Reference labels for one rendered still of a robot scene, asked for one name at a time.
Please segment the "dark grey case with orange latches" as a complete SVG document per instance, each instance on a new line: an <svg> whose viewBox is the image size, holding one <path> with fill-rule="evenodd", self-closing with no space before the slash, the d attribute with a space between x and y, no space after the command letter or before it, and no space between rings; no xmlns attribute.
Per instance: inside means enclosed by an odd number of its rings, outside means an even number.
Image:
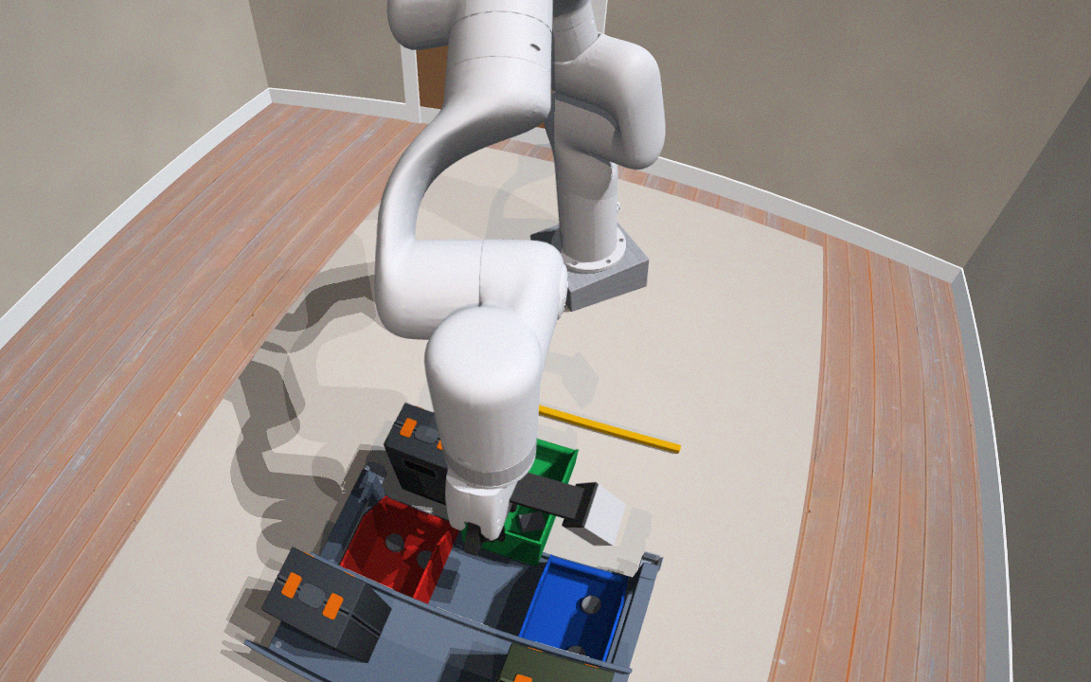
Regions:
<svg viewBox="0 0 1091 682"><path fill-rule="evenodd" d="M261 610L368 663L391 607L367 582L292 547Z"/></svg>

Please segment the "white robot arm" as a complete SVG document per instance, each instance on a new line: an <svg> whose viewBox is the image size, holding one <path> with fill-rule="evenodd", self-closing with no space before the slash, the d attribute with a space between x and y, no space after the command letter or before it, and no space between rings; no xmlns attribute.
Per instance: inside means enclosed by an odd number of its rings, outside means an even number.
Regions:
<svg viewBox="0 0 1091 682"><path fill-rule="evenodd" d="M388 0L388 24L408 50L449 45L449 53L441 111L383 190L377 314L393 335L428 340L427 384L449 469L473 484L507 484L536 453L566 268L597 273L624 256L618 165L642 170L661 155L661 73L640 45L597 32L590 0ZM421 198L439 174L541 122L558 174L551 244L416 239ZM558 515L594 547L614 546L625 510L597 482L532 472L509 502Z"/></svg>

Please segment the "yellow bar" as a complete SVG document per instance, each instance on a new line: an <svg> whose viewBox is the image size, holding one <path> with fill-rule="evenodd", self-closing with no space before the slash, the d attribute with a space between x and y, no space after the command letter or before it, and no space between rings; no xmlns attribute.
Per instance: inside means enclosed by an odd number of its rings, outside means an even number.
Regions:
<svg viewBox="0 0 1091 682"><path fill-rule="evenodd" d="M551 407L546 407L540 405L540 415L549 416L551 419L559 420L559 422L568 422L571 424L579 424L587 430L598 431L600 433L607 433L607 435L624 438L625 440L633 441L634 443L642 443L648 446L655 446L655 448L662 448L666 452L673 452L679 454L681 445L676 443L670 443L666 440L659 440L654 436L645 436L642 433L634 433L628 430L622 430L611 424L603 424L600 422L592 422L592 420L587 420L582 418L582 416L571 415L568 412L562 412Z"/></svg>

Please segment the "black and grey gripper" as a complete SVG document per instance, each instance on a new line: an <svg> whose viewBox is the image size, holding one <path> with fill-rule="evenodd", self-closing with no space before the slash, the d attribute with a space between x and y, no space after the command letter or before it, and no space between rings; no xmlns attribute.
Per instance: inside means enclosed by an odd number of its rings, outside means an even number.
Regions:
<svg viewBox="0 0 1091 682"><path fill-rule="evenodd" d="M509 502L509 496L515 484L531 470L531 466L507 484L473 484L466 482L452 469L447 471L445 500L449 524L452 528L463 530L468 523L464 552L476 557L482 541L504 541L504 521L509 512L518 508L518 505Z"/></svg>

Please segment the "dark blue metal shelf rack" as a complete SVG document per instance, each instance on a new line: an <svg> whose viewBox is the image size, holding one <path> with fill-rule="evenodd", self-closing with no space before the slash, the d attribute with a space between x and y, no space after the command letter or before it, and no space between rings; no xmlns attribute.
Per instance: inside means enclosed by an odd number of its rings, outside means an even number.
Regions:
<svg viewBox="0 0 1091 682"><path fill-rule="evenodd" d="M655 577L664 557L648 551L642 554L639 570L625 588L622 613L606 661L575 655L518 637L550 557L546 552L538 566L482 548L473 557L463 551L466 543L458 530L429 603L337 565L348 551L349 547L346 551L345 547L361 512L365 508L361 515L364 517L386 496L383 491L386 475L380 463L367 463L321 553L309 553L367 582L389 605L388 620L368 663L309 637L284 621L268 648L245 639L248 648L312 682L496 682L509 645L516 643L575 663L614 671L612 682L628 681L642 621L648 612Z"/></svg>

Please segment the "blue open bin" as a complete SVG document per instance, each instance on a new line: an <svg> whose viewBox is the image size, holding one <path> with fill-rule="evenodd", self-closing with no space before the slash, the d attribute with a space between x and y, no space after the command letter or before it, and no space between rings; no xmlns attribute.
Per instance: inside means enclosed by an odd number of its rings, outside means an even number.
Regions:
<svg viewBox="0 0 1091 682"><path fill-rule="evenodd" d="M627 583L622 575L611 571L590 569L558 557L548 558L518 637L565 651L572 646L580 646L585 656L606 661ZM592 617L582 610L582 601L588 596L601 601L600 610Z"/></svg>

